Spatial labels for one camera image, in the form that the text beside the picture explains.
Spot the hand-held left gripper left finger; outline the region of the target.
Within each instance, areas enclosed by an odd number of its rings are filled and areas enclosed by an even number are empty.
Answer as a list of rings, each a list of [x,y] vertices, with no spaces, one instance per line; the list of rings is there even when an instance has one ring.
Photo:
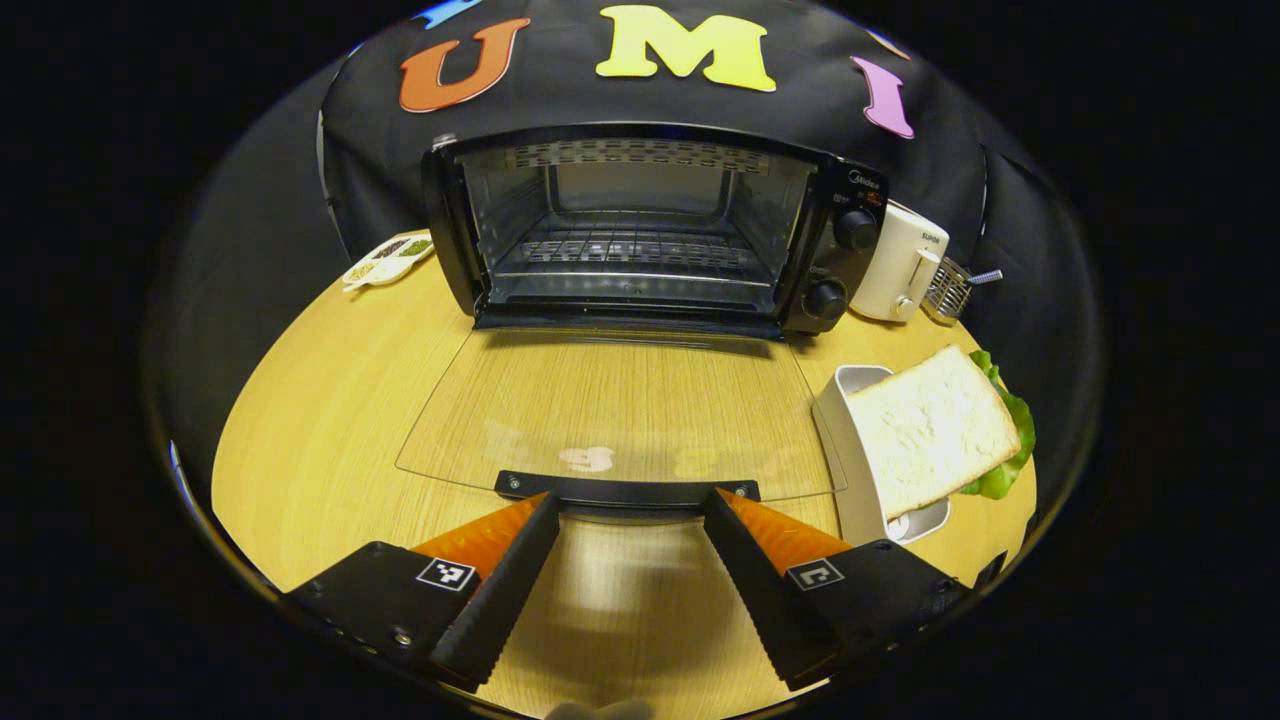
[[[498,659],[561,532],[543,492],[416,550],[374,541],[285,594],[347,644],[413,676],[475,692]]]

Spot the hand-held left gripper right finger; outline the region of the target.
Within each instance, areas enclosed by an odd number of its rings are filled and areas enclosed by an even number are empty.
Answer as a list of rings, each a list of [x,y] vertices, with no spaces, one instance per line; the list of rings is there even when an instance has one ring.
[[[972,593],[891,539],[852,546],[727,489],[713,489],[703,512],[765,655],[791,691],[869,667]]]

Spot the lettuce sandwich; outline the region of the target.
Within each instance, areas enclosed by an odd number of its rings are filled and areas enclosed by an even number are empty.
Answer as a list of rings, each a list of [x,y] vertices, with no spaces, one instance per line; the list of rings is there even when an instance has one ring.
[[[952,495],[1005,498],[1037,445],[984,350],[948,345],[845,401],[888,521]]]

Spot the black electric oven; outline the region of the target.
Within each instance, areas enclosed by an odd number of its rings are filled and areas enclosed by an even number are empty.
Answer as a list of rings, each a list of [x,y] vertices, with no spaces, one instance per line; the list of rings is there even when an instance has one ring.
[[[844,488],[797,354],[867,273],[881,174],[726,129],[604,123],[443,136],[422,187],[472,327],[398,469],[622,518],[690,514],[710,486]]]

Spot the white rectangular tray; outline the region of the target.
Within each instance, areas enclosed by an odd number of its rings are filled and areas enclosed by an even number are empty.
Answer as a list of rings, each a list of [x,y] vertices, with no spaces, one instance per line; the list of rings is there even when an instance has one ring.
[[[829,469],[840,538],[854,546],[872,541],[910,544],[941,530],[951,515],[946,497],[895,518],[884,510],[888,491],[869,460],[849,397],[890,375],[884,366],[840,366],[812,406]]]

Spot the white divided snack plate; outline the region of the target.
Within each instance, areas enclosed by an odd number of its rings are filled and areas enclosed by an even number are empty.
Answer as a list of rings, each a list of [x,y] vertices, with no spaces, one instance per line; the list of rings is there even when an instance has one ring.
[[[396,234],[367,252],[342,275],[343,292],[397,282],[433,251],[430,231]]]

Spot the white toaster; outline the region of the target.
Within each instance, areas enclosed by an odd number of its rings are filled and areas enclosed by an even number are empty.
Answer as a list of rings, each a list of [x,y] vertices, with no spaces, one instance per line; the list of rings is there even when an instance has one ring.
[[[850,309],[881,322],[910,320],[940,268],[950,234],[920,213],[891,200],[870,263]]]

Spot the black backdrop cloth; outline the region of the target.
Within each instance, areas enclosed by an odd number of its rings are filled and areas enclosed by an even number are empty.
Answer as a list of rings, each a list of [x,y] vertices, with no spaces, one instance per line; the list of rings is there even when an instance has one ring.
[[[660,69],[605,79],[614,4],[686,26],[765,28],[772,92]],[[1105,345],[1085,229],[1023,141],[961,85],[809,0],[481,0],[435,28],[398,20],[292,90],[182,213],[148,309],[143,368],[164,448],[209,501],[221,429],[285,328],[376,242],[428,223],[431,141],[575,122],[689,123],[863,161],[940,223],[957,260],[1004,273],[963,320],[1038,434],[1038,500],[1074,489],[1100,423]]]

